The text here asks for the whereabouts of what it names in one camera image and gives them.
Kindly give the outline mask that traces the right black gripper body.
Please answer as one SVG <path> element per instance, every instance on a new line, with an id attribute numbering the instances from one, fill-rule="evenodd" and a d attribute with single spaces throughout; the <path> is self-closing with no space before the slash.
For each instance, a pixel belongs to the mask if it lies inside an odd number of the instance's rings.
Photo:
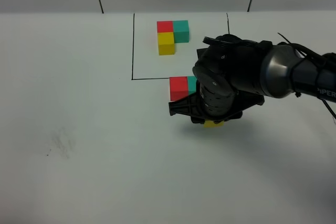
<path id="1" fill-rule="evenodd" d="M 199 95 L 199 101 L 205 112 L 212 116 L 227 114 L 237 96 L 236 91 L 227 95 L 214 93 L 200 82 L 196 82 L 196 93 Z"/>

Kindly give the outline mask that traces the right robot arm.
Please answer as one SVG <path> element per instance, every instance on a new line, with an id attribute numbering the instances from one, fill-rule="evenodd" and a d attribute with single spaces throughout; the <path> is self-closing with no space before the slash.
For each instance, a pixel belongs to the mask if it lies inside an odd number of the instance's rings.
<path id="1" fill-rule="evenodd" d="M 279 44 L 231 34 L 205 37 L 206 50 L 193 67 L 197 105 L 205 118 L 220 121 L 265 97 L 310 95 L 325 105 L 335 101 L 335 54 L 320 55 L 284 40 Z"/>

